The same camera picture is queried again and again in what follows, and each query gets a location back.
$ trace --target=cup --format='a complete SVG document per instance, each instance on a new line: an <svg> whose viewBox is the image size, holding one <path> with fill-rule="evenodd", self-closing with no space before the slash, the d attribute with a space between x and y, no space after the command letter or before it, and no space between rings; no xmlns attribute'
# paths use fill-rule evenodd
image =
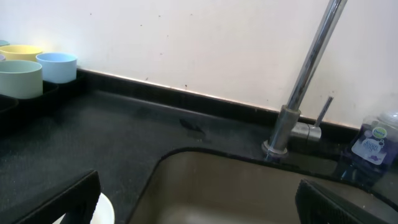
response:
<svg viewBox="0 0 398 224"><path fill-rule="evenodd" d="M5 45L10 45L10 43L8 41L5 41L5 40L0 40L0 47L1 46L5 46Z"/></svg>
<svg viewBox="0 0 398 224"><path fill-rule="evenodd" d="M7 60L30 60L35 62L36 55L41 54L42 49L30 45L6 45L0 47L0 54Z"/></svg>
<svg viewBox="0 0 398 224"><path fill-rule="evenodd" d="M76 79L76 56L66 53L44 53L36 56L36 59L43 66L43 80L68 83Z"/></svg>
<svg viewBox="0 0 398 224"><path fill-rule="evenodd" d="M0 62L0 94L17 99L42 95L42 65L26 60Z"/></svg>

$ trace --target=wall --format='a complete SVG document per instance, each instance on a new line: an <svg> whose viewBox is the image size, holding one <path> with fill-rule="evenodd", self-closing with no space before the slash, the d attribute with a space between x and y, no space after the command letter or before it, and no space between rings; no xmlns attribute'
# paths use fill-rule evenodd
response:
<svg viewBox="0 0 398 224"><path fill-rule="evenodd" d="M81 68L272 110L285 104L328 0L0 0L0 39ZM349 0L300 107L358 127L398 107L396 0Z"/></svg>

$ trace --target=silver faucet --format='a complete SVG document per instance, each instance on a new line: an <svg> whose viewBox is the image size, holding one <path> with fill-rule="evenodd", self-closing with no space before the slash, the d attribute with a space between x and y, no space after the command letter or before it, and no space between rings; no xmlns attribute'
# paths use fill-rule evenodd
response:
<svg viewBox="0 0 398 224"><path fill-rule="evenodd" d="M289 101L280 109L271 137L262 144L262 149L267 155L276 157L287 155L286 145L291 136L311 141L318 141L321 138L322 131L319 124L333 98L329 97L314 125L297 122L301 114L299 107L346 3L347 0L329 1Z"/></svg>

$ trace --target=yellow bowl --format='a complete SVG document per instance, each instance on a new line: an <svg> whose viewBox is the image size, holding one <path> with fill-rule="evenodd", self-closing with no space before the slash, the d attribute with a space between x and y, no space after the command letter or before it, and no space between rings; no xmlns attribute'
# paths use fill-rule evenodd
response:
<svg viewBox="0 0 398 224"><path fill-rule="evenodd" d="M0 54L6 56L6 60L30 60L36 62L36 55L42 52L42 49L30 45L7 45L0 47Z"/></svg>

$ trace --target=sink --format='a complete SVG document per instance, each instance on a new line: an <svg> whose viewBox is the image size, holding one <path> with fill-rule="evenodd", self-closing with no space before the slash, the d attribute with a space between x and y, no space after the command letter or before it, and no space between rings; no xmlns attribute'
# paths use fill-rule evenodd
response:
<svg viewBox="0 0 398 224"><path fill-rule="evenodd" d="M129 223L300 223L295 194L302 179L388 223L398 220L390 206L349 185L239 159L180 152L157 166Z"/></svg>

